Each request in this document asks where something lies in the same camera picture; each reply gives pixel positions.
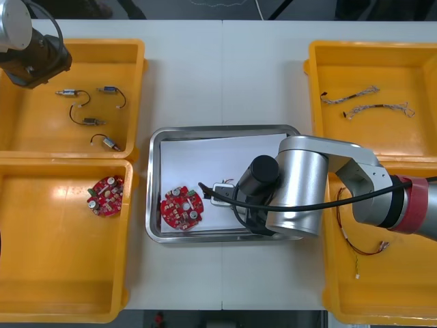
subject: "wire connector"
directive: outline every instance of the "wire connector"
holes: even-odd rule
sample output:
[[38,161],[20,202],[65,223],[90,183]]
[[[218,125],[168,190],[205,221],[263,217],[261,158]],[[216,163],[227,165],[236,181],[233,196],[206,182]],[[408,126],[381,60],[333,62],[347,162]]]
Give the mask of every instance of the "wire connector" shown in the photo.
[[378,249],[378,251],[385,251],[388,246],[390,246],[390,243],[388,241],[382,241],[380,243],[380,248]]

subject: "red wire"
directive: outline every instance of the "red wire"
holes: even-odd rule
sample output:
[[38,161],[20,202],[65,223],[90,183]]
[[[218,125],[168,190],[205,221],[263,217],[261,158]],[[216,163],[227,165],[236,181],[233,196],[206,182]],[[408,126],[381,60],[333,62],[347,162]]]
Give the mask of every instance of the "red wire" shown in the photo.
[[[340,190],[339,190],[338,193],[337,193],[337,200],[340,200],[340,198],[341,198],[341,194],[343,193],[343,191],[344,191],[345,189],[346,189],[346,188],[340,188]],[[337,206],[337,207],[336,207],[336,210],[337,210],[337,223],[339,224],[340,229],[342,229],[342,230],[344,231],[343,225],[341,224],[340,207]],[[362,251],[362,250],[360,250],[358,247],[355,247],[355,246],[350,242],[349,238],[346,238],[346,237],[345,237],[345,240],[346,240],[346,242],[348,243],[348,245],[349,245],[349,246],[350,246],[350,247],[351,247],[351,248],[352,248],[356,253],[358,253],[358,254],[360,254],[360,255],[364,255],[364,256],[370,256],[370,255],[376,255],[376,254],[379,254],[379,253],[381,253],[382,251],[384,251],[384,250],[389,246],[388,243],[386,243],[386,242],[384,242],[384,241],[381,241],[381,242],[380,242],[380,246],[379,246],[379,248],[378,248],[377,251],[375,251],[375,252],[373,252],[373,253],[368,253],[368,252],[366,252],[366,251]]]

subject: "white paper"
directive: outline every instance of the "white paper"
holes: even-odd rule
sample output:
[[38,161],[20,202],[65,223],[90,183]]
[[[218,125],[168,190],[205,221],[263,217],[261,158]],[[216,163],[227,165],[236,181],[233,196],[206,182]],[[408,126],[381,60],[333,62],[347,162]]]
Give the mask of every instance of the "white paper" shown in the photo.
[[[197,183],[208,187],[222,180],[234,179],[236,184],[253,159],[259,155],[278,155],[279,144],[287,137],[258,135],[189,141],[163,141],[161,149],[161,199],[166,192],[187,186],[200,197],[203,193]],[[203,200],[202,221],[189,231],[224,230],[243,228],[230,208],[214,206]],[[165,223],[161,218],[161,232],[182,232]]]

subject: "robotic arm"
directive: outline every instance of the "robotic arm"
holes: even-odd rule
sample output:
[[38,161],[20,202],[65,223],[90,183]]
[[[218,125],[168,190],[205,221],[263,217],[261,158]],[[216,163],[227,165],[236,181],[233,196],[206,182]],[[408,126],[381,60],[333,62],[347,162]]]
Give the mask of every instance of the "robotic arm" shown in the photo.
[[[328,172],[333,172],[350,190],[353,198],[342,204],[352,203],[358,222],[437,241],[437,184],[428,184],[437,178],[391,176],[370,149],[302,135],[284,139],[275,161],[265,157],[251,163],[236,187],[251,196],[246,202],[261,202],[244,205],[235,201],[236,197],[230,200],[203,184],[199,186],[223,202],[250,208],[252,216],[254,210],[268,211],[268,231],[318,236],[322,209],[338,206],[335,202],[323,204],[326,178]],[[277,170],[277,174],[268,176],[263,170]]]
[[40,5],[27,5],[50,18],[58,38],[43,36],[32,28],[29,11],[21,0],[0,0],[0,68],[14,84],[32,89],[69,70],[72,58],[55,19]]

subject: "black cable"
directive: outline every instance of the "black cable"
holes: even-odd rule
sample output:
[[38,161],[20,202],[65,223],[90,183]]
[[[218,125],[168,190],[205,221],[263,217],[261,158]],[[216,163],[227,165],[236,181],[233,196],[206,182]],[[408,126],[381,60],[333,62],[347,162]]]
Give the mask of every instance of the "black cable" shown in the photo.
[[91,101],[91,96],[90,96],[89,93],[86,92],[85,90],[76,90],[76,93],[77,93],[77,94],[80,93],[80,92],[83,92],[84,94],[87,94],[87,96],[88,96],[88,101],[87,101],[85,104],[79,105],[79,107],[83,107],[83,106],[89,104],[89,102]]
[[77,122],[76,120],[74,120],[73,115],[72,115],[73,107],[74,107],[74,104],[71,105],[71,107],[70,107],[70,114],[69,114],[69,115],[70,115],[70,119],[71,119],[74,123],[76,123],[76,124],[78,124],[78,125],[86,125],[85,123],[80,123],[80,122]]
[[124,95],[124,93],[118,88],[118,87],[116,87],[115,88],[122,96],[123,96],[123,99],[124,99],[124,103],[123,103],[123,105],[122,106],[117,106],[117,108],[119,108],[119,109],[121,109],[121,108],[123,108],[124,106],[126,106],[126,102],[127,102],[127,100],[126,100],[126,96]]
[[[91,96],[90,96],[89,93],[86,92],[85,90],[76,90],[76,93],[80,93],[80,92],[83,92],[83,93],[85,93],[85,94],[88,95],[88,101],[85,102],[85,103],[83,103],[82,105],[79,105],[79,107],[83,107],[83,106],[89,104],[89,102],[91,101]],[[69,112],[70,119],[71,119],[74,123],[76,123],[76,124],[78,124],[78,125],[86,125],[86,126],[88,126],[88,124],[81,123],[81,122],[77,122],[77,121],[73,118],[73,107],[74,107],[74,105],[75,105],[75,104],[71,105],[71,107],[70,107],[70,112]]]
[[103,135],[102,133],[96,133],[95,135],[93,135],[92,137],[91,137],[91,140],[89,141],[89,143],[92,145],[93,144],[93,139],[94,139],[94,137],[97,137],[97,136],[101,136],[101,137],[104,137],[104,138],[108,138],[108,136],[107,135]]
[[[232,199],[233,200],[237,200],[237,195],[238,195],[238,191],[239,190],[240,190],[240,185],[237,183],[237,185],[234,187],[234,192],[232,193]],[[243,227],[245,227],[246,229],[250,229],[249,225],[242,220],[242,218],[240,216],[240,213],[238,213],[237,206],[232,205],[231,208],[232,208],[232,210],[233,210],[233,212],[235,214],[235,217],[237,218],[238,222],[240,222],[241,225]]]
[[[432,176],[430,178],[426,178],[426,181],[428,182],[436,182],[437,176]],[[373,197],[384,195],[385,193],[390,193],[394,190],[400,189],[400,188],[406,188],[411,187],[412,183],[411,181],[403,182],[401,184],[397,184],[391,187],[383,188],[381,190],[377,190],[371,193],[365,193],[363,195],[346,198],[345,200],[336,200],[334,202],[328,202],[328,203],[320,203],[320,204],[313,204],[313,205],[301,205],[301,206],[265,206],[265,205],[254,205],[254,204],[246,204],[244,202],[239,202],[237,200],[233,200],[231,198],[225,197],[220,195],[219,193],[216,193],[211,188],[208,188],[203,183],[199,182],[199,187],[202,189],[204,193],[207,195],[210,195],[211,197],[217,198],[218,200],[221,200],[222,202],[249,208],[251,210],[267,210],[270,212],[306,212],[308,210],[324,210],[325,208],[332,208],[337,206],[343,206],[351,203],[361,202],[363,200],[368,200]]]
[[36,9],[38,9],[39,11],[41,11],[45,16],[47,16],[48,19],[50,19],[50,21],[52,22],[52,24],[55,26],[56,28],[56,32],[57,32],[57,37],[59,38],[59,46],[57,49],[57,55],[55,60],[49,65],[47,66],[42,72],[39,72],[38,75],[42,76],[45,75],[47,72],[50,72],[52,69],[55,68],[55,66],[59,63],[59,61],[61,60],[62,57],[62,51],[64,49],[64,36],[62,35],[62,31],[61,31],[61,27],[59,27],[57,21],[53,18],[53,16],[50,14],[50,12],[48,12],[47,10],[44,9],[44,7],[42,7],[41,5],[38,5],[37,3],[33,3],[30,1],[27,1],[26,4],[30,7],[34,7]]

